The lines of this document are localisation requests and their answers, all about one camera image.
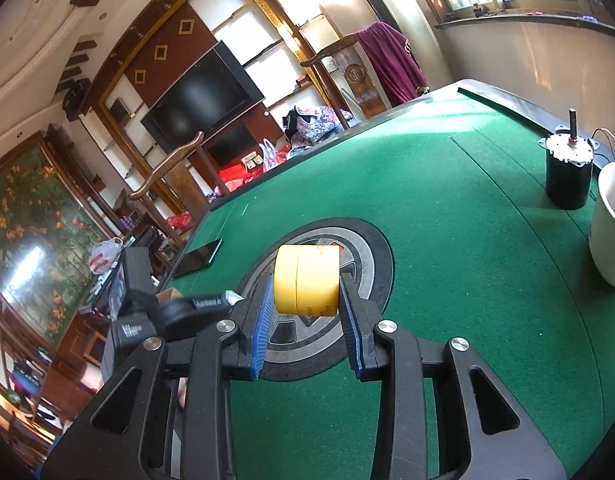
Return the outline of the cardboard box tray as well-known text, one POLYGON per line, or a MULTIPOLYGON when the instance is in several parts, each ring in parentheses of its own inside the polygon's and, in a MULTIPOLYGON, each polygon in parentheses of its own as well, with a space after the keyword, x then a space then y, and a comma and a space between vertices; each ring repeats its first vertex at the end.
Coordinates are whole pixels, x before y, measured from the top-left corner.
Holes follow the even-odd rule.
POLYGON ((170 287, 162 292, 158 292, 156 295, 159 304, 166 304, 167 302, 180 299, 183 297, 183 294, 179 292, 175 287, 170 287))

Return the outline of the wooden chair with maroon cloth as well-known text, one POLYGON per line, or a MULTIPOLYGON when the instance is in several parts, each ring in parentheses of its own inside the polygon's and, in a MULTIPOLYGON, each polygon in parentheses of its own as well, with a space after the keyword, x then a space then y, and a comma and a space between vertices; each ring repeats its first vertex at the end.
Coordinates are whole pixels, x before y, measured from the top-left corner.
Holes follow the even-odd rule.
POLYGON ((341 99, 360 122, 385 113, 391 107, 355 34, 338 39, 300 64, 313 70, 321 84, 324 81, 317 70, 335 67, 333 72, 337 78, 332 83, 337 85, 341 99))

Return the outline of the white ceramic mug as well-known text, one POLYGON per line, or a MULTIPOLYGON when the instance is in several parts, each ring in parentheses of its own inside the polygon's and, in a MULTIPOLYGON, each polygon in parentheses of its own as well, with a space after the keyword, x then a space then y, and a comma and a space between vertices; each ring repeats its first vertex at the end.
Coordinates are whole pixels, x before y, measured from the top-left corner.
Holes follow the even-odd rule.
POLYGON ((615 287, 615 162, 598 176, 589 250, 600 275, 615 287))

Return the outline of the black cylindrical motor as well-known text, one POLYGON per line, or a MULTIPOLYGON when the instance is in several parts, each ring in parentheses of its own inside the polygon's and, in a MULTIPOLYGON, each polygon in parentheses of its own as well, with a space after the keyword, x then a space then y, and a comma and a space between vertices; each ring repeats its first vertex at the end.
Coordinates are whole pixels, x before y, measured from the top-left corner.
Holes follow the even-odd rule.
POLYGON ((569 109, 569 125, 537 141, 545 152, 545 190, 559 208, 576 210, 587 201, 598 143, 577 128, 577 111, 569 109))

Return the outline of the pile of clothes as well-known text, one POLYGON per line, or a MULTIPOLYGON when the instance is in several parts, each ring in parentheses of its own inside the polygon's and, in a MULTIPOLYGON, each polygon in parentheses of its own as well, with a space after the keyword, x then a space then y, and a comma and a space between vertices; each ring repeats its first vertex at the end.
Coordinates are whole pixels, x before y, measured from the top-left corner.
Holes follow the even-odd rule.
POLYGON ((291 148, 310 148, 343 130, 329 106, 295 106, 283 118, 283 127, 291 148))

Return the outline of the maroon cloth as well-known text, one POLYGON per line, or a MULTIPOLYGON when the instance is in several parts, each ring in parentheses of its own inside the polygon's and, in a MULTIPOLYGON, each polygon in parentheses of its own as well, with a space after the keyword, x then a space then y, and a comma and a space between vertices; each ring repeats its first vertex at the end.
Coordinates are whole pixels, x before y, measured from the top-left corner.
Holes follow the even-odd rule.
POLYGON ((375 22, 356 34, 392 106, 411 102, 430 91, 406 36, 391 25, 375 22))

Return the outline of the white red plastic bag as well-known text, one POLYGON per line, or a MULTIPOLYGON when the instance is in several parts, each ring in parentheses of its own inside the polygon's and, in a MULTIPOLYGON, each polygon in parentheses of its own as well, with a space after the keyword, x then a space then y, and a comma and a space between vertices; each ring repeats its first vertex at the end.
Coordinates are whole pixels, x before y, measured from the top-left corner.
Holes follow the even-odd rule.
POLYGON ((87 260, 88 269, 93 274, 100 275, 107 272, 114 261, 120 255, 123 248, 123 240, 119 237, 110 238, 110 240, 103 240, 96 244, 91 249, 90 258, 87 260))

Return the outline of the black smartphone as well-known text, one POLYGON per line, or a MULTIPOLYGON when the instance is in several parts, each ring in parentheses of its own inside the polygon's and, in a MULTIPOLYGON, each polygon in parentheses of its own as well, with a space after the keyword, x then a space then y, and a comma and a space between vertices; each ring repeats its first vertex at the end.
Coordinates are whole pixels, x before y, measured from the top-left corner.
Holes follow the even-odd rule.
POLYGON ((173 278, 207 269, 212 266, 216 255, 223 245, 222 238, 212 240, 192 252, 187 252, 173 270, 173 278))

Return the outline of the flower landscape painting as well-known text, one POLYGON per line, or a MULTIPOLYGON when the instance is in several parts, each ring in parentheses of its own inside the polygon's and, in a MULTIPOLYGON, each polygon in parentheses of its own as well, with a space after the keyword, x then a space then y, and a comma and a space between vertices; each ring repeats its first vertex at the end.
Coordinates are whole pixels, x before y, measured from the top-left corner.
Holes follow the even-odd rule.
POLYGON ((87 260, 107 238, 68 185, 42 134, 0 158, 0 293, 51 347, 93 286, 87 260))

